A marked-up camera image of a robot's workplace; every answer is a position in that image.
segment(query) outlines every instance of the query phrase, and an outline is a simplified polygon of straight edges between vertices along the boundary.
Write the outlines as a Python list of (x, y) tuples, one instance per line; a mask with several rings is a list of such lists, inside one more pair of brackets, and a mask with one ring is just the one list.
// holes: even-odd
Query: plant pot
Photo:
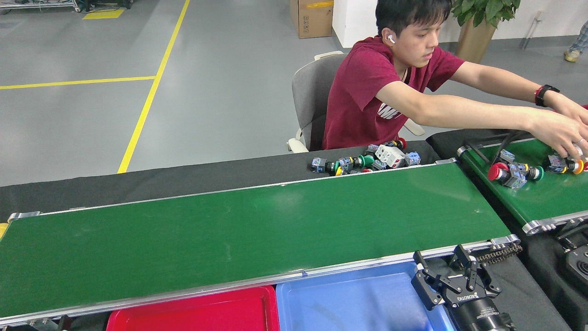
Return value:
[(474, 28), (471, 19), (462, 26), (455, 55), (469, 62), (480, 63), (495, 31), (496, 28), (486, 21)]

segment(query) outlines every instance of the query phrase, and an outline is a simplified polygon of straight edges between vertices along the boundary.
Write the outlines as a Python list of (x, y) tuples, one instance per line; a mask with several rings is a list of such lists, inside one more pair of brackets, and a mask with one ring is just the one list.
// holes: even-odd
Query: black watch strap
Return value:
[(545, 95), (545, 92), (547, 91), (554, 91), (559, 93), (559, 90), (551, 85), (544, 85), (542, 87), (540, 87), (536, 92), (535, 92), (535, 104), (540, 106), (540, 107), (546, 107), (545, 103), (543, 102), (543, 96)]

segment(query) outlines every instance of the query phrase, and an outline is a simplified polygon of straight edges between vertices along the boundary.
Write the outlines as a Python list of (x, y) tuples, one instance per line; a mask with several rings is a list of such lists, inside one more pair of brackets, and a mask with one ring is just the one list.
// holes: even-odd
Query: red t-shirt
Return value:
[[(439, 47), (423, 68), (409, 68), (408, 85), (437, 90), (463, 64)], [(355, 43), (337, 70), (329, 93), (323, 149), (380, 144), (398, 139), (407, 117), (376, 98), (385, 85), (399, 81), (392, 51), (381, 37)]]

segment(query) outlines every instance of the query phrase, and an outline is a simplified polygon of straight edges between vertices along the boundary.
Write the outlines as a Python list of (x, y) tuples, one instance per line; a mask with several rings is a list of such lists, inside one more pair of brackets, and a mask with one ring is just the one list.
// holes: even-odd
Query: gray floor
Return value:
[[(155, 76), (185, 0), (135, 0), (117, 19), (70, 8), (0, 16), (0, 87)], [(290, 82), (334, 38), (299, 39), (288, 0), (192, 0), (128, 171), (287, 153), (298, 125)], [(588, 58), (565, 47), (491, 49), (483, 63), (588, 104)], [(152, 80), (0, 90), (0, 186), (114, 174)], [(503, 100), (449, 82), (438, 93)], [(424, 139), (443, 131), (426, 128)]]

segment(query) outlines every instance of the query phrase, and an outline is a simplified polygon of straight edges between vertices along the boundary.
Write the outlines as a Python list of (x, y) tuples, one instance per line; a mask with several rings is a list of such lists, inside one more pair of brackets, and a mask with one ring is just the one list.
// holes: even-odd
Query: hand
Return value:
[(588, 125), (588, 110), (581, 105), (554, 91), (547, 91), (545, 98), (546, 105), (551, 109), (584, 125)]
[[(571, 156), (575, 160), (585, 160), (588, 157), (588, 125), (555, 112), (536, 111), (536, 116), (530, 119), (531, 134), (551, 146), (562, 157)], [(574, 143), (582, 149), (583, 157), (573, 146)]]

